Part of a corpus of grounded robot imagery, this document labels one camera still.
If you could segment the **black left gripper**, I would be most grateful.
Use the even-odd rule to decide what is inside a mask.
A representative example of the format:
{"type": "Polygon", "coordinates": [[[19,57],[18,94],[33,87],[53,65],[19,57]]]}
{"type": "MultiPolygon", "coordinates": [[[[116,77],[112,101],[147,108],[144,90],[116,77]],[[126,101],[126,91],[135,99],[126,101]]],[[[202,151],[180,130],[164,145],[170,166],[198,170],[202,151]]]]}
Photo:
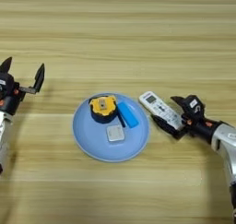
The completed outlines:
{"type": "MultiPolygon", "coordinates": [[[[12,58],[8,57],[0,64],[0,73],[7,73],[10,69],[12,58]]],[[[15,115],[19,104],[24,100],[27,93],[35,94],[41,90],[44,81],[45,66],[41,65],[35,76],[35,83],[33,88],[15,88],[13,92],[0,100],[0,112],[5,112],[10,115],[15,115]]]]}

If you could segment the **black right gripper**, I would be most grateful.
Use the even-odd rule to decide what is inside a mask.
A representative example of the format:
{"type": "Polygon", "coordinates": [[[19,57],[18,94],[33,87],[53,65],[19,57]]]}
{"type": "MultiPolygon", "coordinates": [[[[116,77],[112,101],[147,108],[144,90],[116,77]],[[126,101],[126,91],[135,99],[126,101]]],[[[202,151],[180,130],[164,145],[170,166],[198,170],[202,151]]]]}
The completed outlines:
{"type": "MultiPolygon", "coordinates": [[[[172,96],[171,99],[180,107],[183,107],[185,104],[185,98],[183,97],[172,96]]],[[[215,131],[221,125],[221,121],[209,120],[205,116],[192,118],[184,113],[182,115],[183,128],[181,130],[176,130],[172,125],[168,124],[164,119],[157,115],[152,114],[151,118],[159,128],[173,136],[175,139],[181,139],[186,134],[189,134],[190,136],[198,136],[201,139],[206,140],[208,144],[211,143],[215,131]]]]}

